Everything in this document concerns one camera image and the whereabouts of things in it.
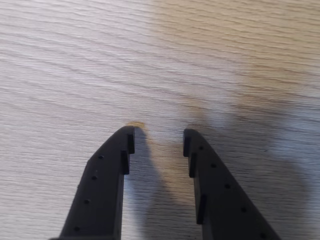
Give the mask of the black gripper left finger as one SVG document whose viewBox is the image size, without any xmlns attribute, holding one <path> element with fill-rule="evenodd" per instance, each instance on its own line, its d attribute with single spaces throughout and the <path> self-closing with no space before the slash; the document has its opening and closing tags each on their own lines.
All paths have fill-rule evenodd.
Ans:
<svg viewBox="0 0 320 240">
<path fill-rule="evenodd" d="M 125 175 L 135 152 L 135 128 L 117 130 L 87 161 L 60 240 L 119 240 Z"/>
</svg>

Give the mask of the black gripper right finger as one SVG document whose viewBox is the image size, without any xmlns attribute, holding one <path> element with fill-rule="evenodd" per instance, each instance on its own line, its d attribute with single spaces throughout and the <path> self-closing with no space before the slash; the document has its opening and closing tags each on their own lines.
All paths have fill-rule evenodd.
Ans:
<svg viewBox="0 0 320 240">
<path fill-rule="evenodd" d="M 278 240 L 206 139 L 196 130 L 183 132 L 183 156 L 193 178 L 196 223 L 204 240 Z"/>
</svg>

